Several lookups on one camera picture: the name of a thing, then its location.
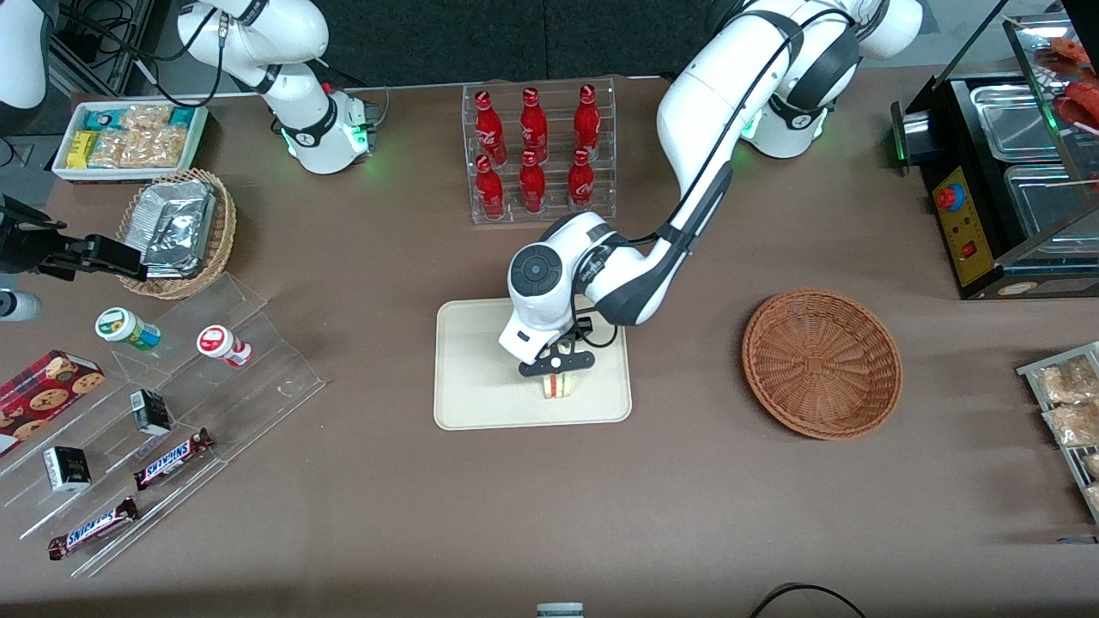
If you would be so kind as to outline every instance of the red bottle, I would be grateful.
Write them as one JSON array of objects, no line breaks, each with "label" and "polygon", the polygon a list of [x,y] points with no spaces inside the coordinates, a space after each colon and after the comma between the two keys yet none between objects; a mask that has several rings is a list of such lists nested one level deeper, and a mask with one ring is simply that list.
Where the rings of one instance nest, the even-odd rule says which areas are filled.
[{"label": "red bottle", "polygon": [[539,163],[545,163],[550,158],[550,129],[534,88],[523,88],[523,113],[519,117],[519,125],[523,128],[523,148],[534,151]]},{"label": "red bottle", "polygon": [[591,207],[591,187],[595,174],[588,165],[588,151],[576,148],[573,153],[573,168],[568,170],[568,206],[573,210],[588,210]]},{"label": "red bottle", "polygon": [[497,166],[503,165],[508,161],[508,146],[503,144],[503,123],[492,109],[492,98],[480,90],[474,95],[474,103],[477,106],[477,140],[481,150]]},{"label": "red bottle", "polygon": [[519,188],[523,192],[523,208],[532,214],[542,212],[546,196],[546,175],[539,165],[534,151],[523,151],[523,169],[519,172]]},{"label": "red bottle", "polygon": [[580,107],[573,117],[576,131],[576,147],[588,151],[588,161],[599,158],[599,108],[596,107],[596,88],[590,84],[580,86]]},{"label": "red bottle", "polygon": [[485,217],[500,219],[503,217],[503,183],[492,170],[492,162],[488,155],[477,155],[477,200],[480,201]]}]

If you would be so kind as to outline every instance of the aluminum foil package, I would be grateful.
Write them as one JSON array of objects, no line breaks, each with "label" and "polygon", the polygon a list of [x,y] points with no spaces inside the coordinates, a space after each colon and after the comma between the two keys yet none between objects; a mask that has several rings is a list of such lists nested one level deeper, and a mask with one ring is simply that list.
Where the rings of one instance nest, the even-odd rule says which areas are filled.
[{"label": "aluminum foil package", "polygon": [[146,187],[125,244],[142,252],[152,278],[192,277],[202,268],[217,192],[201,180]]}]

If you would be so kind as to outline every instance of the wicker basket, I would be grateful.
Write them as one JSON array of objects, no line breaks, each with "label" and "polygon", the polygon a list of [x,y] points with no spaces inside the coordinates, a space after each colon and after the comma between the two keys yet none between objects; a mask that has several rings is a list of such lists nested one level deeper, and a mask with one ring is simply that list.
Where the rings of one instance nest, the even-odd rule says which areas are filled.
[{"label": "wicker basket", "polygon": [[[119,277],[122,285],[130,291],[142,296],[153,296],[164,300],[178,300],[187,298],[202,290],[212,284],[214,279],[225,269],[229,263],[229,254],[233,250],[233,233],[236,232],[236,207],[233,205],[233,196],[229,195],[225,186],[217,176],[202,169],[188,169],[164,178],[153,180],[151,185],[164,183],[181,183],[184,180],[202,180],[209,183],[218,191],[218,202],[214,205],[213,222],[210,227],[210,235],[207,239],[206,257],[202,269],[190,279],[148,279],[147,282],[135,282],[126,277]],[[132,200],[130,208],[122,216],[122,224],[114,238],[122,242],[130,229],[130,218],[133,217],[134,206],[137,203],[138,191]]]},{"label": "wicker basket", "polygon": [[897,407],[897,344],[862,305],[824,289],[767,299],[742,349],[752,391],[786,427],[822,440],[877,429]]}]

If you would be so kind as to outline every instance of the small black box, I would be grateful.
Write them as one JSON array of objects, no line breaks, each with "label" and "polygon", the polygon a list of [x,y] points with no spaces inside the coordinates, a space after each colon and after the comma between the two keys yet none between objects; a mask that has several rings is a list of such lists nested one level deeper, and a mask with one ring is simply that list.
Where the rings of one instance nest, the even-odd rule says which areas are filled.
[{"label": "small black box", "polygon": [[69,446],[54,446],[42,452],[46,461],[46,476],[54,492],[79,492],[91,486],[88,459],[84,451]]},{"label": "small black box", "polygon": [[138,431],[152,435],[164,435],[171,431],[168,408],[164,405],[164,397],[156,393],[147,388],[133,391],[130,395],[130,409],[134,413]]}]

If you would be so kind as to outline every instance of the red emergency stop button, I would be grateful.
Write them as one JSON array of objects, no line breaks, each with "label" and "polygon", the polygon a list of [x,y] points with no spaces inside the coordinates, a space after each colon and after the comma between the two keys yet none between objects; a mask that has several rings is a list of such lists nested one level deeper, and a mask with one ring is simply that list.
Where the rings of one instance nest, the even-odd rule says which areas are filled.
[{"label": "red emergency stop button", "polygon": [[965,203],[965,189],[957,183],[951,183],[935,194],[935,206],[946,212],[957,212]]}]

